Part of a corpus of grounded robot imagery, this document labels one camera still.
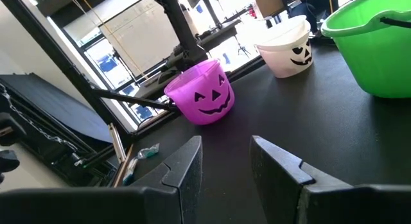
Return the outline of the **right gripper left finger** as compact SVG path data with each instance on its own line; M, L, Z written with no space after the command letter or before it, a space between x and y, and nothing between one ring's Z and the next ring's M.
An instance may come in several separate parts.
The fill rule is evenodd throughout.
M202 159L196 135L129 186L0 193L0 224L195 224Z

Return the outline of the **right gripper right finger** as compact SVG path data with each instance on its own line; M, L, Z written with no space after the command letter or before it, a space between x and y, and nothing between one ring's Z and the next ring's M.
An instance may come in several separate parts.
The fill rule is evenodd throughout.
M350 185L268 140L250 140L268 224L411 224L411 185Z

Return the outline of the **white blue Hershey's bar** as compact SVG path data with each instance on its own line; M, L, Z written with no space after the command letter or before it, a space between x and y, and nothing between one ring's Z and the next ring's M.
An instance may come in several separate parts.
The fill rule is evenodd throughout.
M133 179L133 174L135 171L135 168L138 163L138 158L134 157L128 164L124 177L123 177L123 185L128 185L130 181Z

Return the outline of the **clear wrapper teal gummy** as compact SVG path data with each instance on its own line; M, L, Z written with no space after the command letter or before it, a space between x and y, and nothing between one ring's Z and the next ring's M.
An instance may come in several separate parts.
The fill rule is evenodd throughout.
M138 154L137 154L137 158L138 159L147 159L150 158L154 155L156 155L159 152L159 146L160 144L154 144L153 146L149 147L149 148L144 148L141 149Z

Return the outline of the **purple pumpkin bucket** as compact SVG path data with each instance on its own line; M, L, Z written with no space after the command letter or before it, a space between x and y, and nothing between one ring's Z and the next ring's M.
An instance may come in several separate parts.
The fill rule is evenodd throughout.
M167 84L164 93L196 125L220 120L235 102L234 91L217 59L204 60L187 69Z

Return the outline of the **white ghost bucket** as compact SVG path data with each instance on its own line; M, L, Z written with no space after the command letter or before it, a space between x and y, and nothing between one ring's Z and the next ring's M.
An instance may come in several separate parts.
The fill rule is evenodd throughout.
M310 31L306 16L298 15L273 25L256 39L254 46L276 78L291 77L312 65Z

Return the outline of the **green plastic bucket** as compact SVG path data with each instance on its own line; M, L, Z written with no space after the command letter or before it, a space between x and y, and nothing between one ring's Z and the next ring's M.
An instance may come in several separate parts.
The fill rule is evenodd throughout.
M322 24L357 84L381 98L411 98L411 0L353 0Z

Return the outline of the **black tripod stand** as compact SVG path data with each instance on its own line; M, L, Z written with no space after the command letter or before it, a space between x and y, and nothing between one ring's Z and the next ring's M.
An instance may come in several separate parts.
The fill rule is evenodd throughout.
M247 58L249 58L251 53L247 50L245 46L241 44L240 40L236 35L234 36L234 38L236 39L236 42L238 44L238 55L240 55L240 53L243 53Z

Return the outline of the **cardboard box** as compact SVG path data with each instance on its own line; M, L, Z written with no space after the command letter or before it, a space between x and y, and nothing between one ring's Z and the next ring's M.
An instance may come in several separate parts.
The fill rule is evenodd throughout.
M262 18L277 15L285 10L282 0L255 0L255 4Z

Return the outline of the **silver metal bracket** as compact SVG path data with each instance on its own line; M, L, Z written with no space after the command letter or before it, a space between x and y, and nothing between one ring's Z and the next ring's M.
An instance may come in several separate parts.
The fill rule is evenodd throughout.
M125 149L123 147L123 144L121 142L121 138L119 136L119 133L116 129L116 127L110 123L108 125L110 136L112 137L112 143L114 150L116 152L116 157L119 161L119 163L123 163L126 160L126 154L125 154Z

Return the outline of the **black aluminium rig frame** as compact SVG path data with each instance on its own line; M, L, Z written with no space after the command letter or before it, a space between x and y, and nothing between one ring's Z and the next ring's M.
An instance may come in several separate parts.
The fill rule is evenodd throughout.
M106 123L114 122L115 125L120 125L120 136L125 138L126 142L136 142L138 138L154 132L156 129L166 124L167 122L176 119L180 116L180 111L176 108L171 112L167 112L166 115L161 115L159 121L152 121L143 128L138 128L137 131L129 132L121 124L119 119L113 114L111 109L106 106L102 100L102 96L116 96L107 90L92 89L91 85L87 82L86 78L82 76L81 72L66 55L64 50L56 42L56 40L50 35L50 33L41 25L39 20L29 10L22 0L1 0L2 3L9 9L12 15L20 22L25 30L34 38L37 44L46 52L46 54L52 59L57 67L63 72L67 79L74 85L74 87L80 92L82 96L85 96L87 102L91 103L92 108L97 110L98 115ZM171 9L171 15L177 18L178 3L177 0L160 0L160 3L164 3L165 9ZM231 73L226 73L231 83L245 77L246 75L258 70L265 65L261 57L256 57L249 63L241 66L237 70Z

